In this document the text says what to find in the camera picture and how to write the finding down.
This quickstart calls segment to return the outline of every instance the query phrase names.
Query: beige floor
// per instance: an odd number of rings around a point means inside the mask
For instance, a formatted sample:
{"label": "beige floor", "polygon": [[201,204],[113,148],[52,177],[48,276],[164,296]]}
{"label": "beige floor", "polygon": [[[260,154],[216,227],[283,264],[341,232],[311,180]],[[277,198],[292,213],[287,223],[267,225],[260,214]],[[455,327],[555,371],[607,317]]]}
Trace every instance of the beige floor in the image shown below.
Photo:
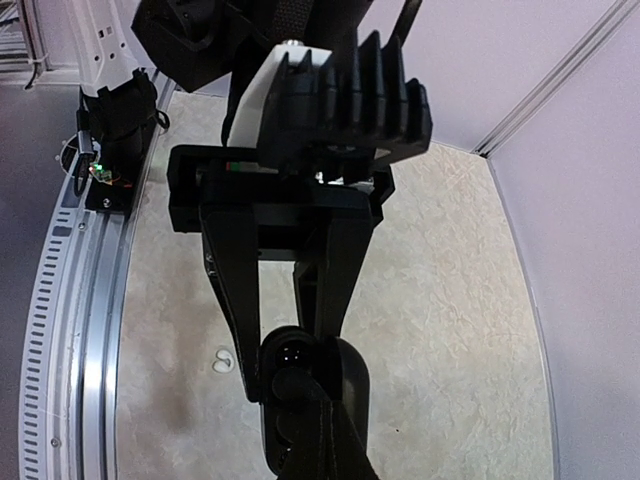
{"label": "beige floor", "polygon": [[[198,235],[175,234],[165,170],[217,144],[223,100],[175,94],[146,186],[118,377],[120,480],[270,479],[259,408],[211,369],[231,338]],[[343,336],[372,383],[369,456],[382,480],[550,479],[540,346],[486,163],[434,145],[398,165]],[[261,267],[264,332],[295,321],[291,268]]]}

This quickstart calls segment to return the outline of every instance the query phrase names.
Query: black heat sink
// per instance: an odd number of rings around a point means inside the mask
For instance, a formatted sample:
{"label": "black heat sink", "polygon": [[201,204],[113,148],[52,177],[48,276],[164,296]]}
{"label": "black heat sink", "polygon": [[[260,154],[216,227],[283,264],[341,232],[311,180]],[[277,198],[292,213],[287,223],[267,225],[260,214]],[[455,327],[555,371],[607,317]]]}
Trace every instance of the black heat sink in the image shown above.
{"label": "black heat sink", "polygon": [[351,34],[320,68],[311,55],[297,66],[285,55],[278,68],[260,126],[262,166],[349,184],[427,151],[427,92],[415,78],[405,82],[398,36],[382,48],[374,31],[358,47]]}

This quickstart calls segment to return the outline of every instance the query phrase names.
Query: white wall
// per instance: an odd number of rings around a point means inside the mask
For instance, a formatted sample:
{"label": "white wall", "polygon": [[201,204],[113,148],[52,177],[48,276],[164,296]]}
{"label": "white wall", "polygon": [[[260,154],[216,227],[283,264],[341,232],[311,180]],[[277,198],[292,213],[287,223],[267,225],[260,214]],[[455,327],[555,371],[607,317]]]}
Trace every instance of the white wall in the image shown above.
{"label": "white wall", "polygon": [[[375,1],[362,35],[377,28],[386,39],[403,3]],[[405,67],[427,85],[435,140],[473,150],[613,3],[425,0]]]}
{"label": "white wall", "polygon": [[562,480],[640,478],[640,12],[492,158],[547,342]]}

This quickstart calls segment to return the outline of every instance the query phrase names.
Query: black strap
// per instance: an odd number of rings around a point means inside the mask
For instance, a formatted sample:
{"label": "black strap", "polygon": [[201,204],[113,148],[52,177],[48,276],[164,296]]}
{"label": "black strap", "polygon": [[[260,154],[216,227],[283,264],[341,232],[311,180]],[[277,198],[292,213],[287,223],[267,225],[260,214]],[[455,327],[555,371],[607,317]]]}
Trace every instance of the black strap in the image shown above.
{"label": "black strap", "polygon": [[302,40],[315,0],[279,0],[273,14],[269,38],[274,43]]}

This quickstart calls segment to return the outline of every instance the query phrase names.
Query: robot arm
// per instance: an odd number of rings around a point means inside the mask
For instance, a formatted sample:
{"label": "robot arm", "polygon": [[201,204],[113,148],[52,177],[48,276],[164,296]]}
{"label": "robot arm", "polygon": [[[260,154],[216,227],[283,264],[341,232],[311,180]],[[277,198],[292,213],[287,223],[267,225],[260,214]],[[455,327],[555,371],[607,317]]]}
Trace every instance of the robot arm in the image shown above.
{"label": "robot arm", "polygon": [[[124,171],[141,161],[155,91],[131,59],[113,0],[96,0],[104,18],[87,10],[91,1],[65,0],[72,20],[86,23],[77,31],[79,124],[89,124],[108,167]],[[172,150],[169,212],[175,231],[202,235],[246,397],[262,407],[267,463],[282,480],[378,479],[366,456],[368,371],[340,333],[394,191],[390,165],[426,151],[433,125],[424,86],[404,78],[402,44],[420,1],[407,0],[384,47],[378,32],[357,43],[369,4],[142,0],[133,23],[152,61],[185,90],[231,73],[224,146]],[[299,320],[262,342],[260,260],[294,262]]]}

